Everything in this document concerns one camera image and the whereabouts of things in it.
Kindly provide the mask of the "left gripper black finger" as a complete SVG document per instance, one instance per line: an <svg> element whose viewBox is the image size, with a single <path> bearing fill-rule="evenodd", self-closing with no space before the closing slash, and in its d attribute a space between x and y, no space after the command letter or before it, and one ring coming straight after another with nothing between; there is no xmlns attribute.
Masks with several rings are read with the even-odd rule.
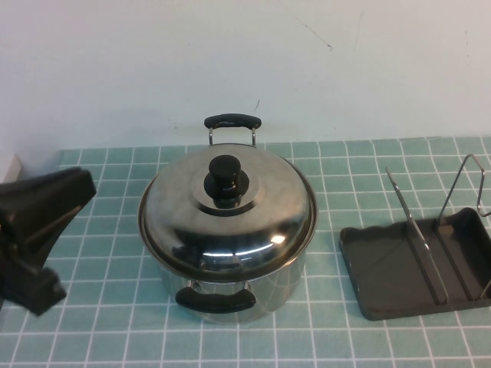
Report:
<svg viewBox="0 0 491 368"><path fill-rule="evenodd" d="M45 265L51 249L36 251L1 239L1 299L42 315L66 298L58 274Z"/></svg>
<svg viewBox="0 0 491 368"><path fill-rule="evenodd" d="M69 168L1 185L1 230L14 240L61 232L95 196L89 170Z"/></svg>

